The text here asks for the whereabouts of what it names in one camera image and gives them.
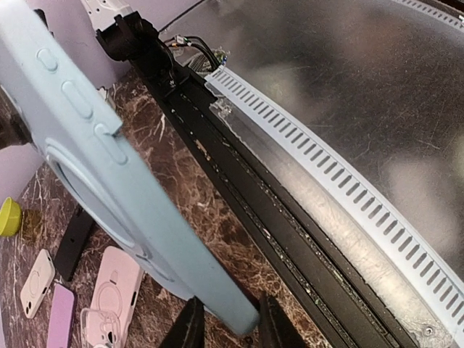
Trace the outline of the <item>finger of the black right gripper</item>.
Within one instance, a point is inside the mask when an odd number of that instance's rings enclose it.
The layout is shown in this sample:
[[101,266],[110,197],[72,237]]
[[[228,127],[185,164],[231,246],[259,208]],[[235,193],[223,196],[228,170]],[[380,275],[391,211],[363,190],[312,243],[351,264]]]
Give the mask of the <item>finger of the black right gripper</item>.
[[1,86],[1,148],[31,143],[33,139],[27,124],[22,119],[22,110]]

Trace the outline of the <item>purple phone case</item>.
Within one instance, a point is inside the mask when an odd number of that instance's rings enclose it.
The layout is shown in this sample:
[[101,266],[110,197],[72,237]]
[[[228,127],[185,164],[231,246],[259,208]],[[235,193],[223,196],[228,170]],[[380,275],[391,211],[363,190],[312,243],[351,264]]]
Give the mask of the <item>purple phone case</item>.
[[56,283],[51,301],[46,348],[70,347],[74,312],[74,292],[66,286]]

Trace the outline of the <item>black bare phone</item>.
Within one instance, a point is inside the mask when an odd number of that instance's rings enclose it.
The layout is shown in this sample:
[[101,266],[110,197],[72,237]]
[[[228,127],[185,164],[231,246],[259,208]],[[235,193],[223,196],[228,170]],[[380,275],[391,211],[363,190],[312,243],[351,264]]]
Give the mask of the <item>black bare phone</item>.
[[62,279],[73,279],[82,252],[94,230],[94,219],[78,205],[67,224],[54,257],[54,265]]

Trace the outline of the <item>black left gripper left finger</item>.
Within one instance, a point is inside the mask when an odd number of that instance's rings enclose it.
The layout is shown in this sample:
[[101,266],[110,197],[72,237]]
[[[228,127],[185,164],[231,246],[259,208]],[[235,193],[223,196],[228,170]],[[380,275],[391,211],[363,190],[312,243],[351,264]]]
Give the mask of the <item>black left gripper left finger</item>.
[[204,347],[204,305],[197,297],[187,301],[170,329],[170,347]]

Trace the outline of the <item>light blue phone case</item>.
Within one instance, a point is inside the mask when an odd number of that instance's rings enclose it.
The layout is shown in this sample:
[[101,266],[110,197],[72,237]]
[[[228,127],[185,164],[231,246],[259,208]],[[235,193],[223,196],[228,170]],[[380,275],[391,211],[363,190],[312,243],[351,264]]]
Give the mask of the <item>light blue phone case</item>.
[[79,205],[162,287],[238,335],[260,315],[122,133],[123,122],[24,1],[1,3],[1,89]]

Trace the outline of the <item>pink phone case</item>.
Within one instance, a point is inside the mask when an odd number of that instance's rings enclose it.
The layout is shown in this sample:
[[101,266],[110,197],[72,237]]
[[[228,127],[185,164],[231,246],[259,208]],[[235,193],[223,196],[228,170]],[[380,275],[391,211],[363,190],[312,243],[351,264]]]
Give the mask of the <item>pink phone case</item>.
[[143,274],[138,263],[123,250],[115,246],[104,250],[91,309],[116,314],[122,334],[121,347],[125,346],[128,338]]

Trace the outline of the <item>white phone case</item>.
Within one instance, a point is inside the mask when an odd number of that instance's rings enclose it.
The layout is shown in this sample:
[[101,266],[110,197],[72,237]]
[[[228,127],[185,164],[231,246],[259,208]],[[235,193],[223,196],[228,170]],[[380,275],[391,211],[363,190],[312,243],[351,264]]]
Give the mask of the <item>white phone case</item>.
[[55,277],[55,267],[49,251],[41,249],[20,292],[26,318],[35,317],[38,308]]

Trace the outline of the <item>clear phone case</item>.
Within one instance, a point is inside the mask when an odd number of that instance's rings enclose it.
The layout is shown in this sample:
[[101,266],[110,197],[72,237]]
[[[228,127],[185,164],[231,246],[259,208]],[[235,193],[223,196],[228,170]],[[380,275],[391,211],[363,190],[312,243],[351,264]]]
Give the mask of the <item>clear phone case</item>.
[[80,339],[83,348],[122,347],[118,317],[112,311],[83,308],[80,312]]

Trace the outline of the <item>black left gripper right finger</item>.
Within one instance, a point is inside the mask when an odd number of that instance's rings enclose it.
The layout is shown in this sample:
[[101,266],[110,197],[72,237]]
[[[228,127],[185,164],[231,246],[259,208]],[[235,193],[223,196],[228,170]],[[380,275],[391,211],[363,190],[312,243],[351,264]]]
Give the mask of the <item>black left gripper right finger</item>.
[[259,347],[305,348],[306,344],[277,299],[262,293],[260,297]]

